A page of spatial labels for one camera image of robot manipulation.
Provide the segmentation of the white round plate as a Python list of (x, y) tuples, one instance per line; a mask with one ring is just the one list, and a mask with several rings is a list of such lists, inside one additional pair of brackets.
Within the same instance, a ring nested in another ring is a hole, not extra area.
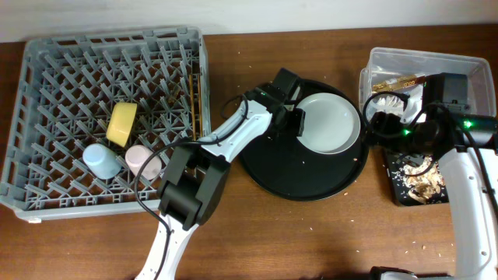
[(359, 137), (359, 113), (344, 97), (315, 93), (301, 100), (297, 109), (305, 113), (303, 134), (297, 139), (313, 152), (338, 154), (349, 149)]

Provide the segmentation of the wooden chopstick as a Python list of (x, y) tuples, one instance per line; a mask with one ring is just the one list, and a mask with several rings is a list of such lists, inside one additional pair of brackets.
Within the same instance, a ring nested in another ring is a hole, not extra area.
[(191, 105), (191, 126), (192, 126), (192, 138), (193, 140), (197, 139), (197, 129), (196, 129), (196, 119), (195, 119), (195, 95), (193, 88), (193, 75), (190, 74), (188, 77), (189, 81), (189, 96), (190, 96), (190, 105)]
[(202, 83), (201, 83), (202, 75), (199, 74), (197, 78), (197, 89), (198, 89), (198, 131), (199, 131), (199, 139), (203, 136), (203, 123), (202, 123)]

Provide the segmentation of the pink plastic cup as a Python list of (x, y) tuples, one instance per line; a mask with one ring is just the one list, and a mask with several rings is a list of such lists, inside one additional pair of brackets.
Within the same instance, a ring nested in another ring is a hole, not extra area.
[[(144, 145), (133, 145), (125, 153), (125, 162), (130, 171), (137, 175), (142, 168), (144, 162), (153, 154), (153, 152)], [(152, 158), (145, 169), (142, 171), (142, 176), (147, 180), (152, 180), (160, 174), (162, 169), (162, 161), (160, 157)]]

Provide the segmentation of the yellow bowl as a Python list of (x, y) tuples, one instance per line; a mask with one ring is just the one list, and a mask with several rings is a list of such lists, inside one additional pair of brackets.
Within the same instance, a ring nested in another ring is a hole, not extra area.
[(107, 127), (106, 138), (125, 147), (130, 137), (138, 105), (136, 103), (116, 103)]

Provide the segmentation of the light blue plastic cup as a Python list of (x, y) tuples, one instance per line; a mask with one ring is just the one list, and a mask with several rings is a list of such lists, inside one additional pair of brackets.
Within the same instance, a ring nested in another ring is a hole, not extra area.
[(120, 172), (121, 165), (116, 156), (108, 147), (97, 143), (87, 146), (82, 154), (84, 163), (101, 180), (111, 179)]

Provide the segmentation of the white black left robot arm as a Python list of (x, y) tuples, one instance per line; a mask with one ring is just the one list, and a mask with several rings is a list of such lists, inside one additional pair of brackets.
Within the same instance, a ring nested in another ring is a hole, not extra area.
[(158, 209), (139, 202), (159, 222), (139, 279), (174, 278), (191, 236), (219, 204), (232, 161), (248, 144), (269, 130), (302, 135), (305, 113), (294, 107), (302, 91), (302, 82), (265, 83), (239, 95), (240, 106), (210, 135), (166, 146), (174, 152), (157, 189)]

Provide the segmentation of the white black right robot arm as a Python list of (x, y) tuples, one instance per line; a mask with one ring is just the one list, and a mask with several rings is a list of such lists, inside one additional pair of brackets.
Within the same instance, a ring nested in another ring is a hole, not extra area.
[(378, 83), (363, 105), (366, 141), (431, 156), (447, 186), (456, 279), (497, 277), (497, 120), (472, 113), (468, 77), (408, 75)]

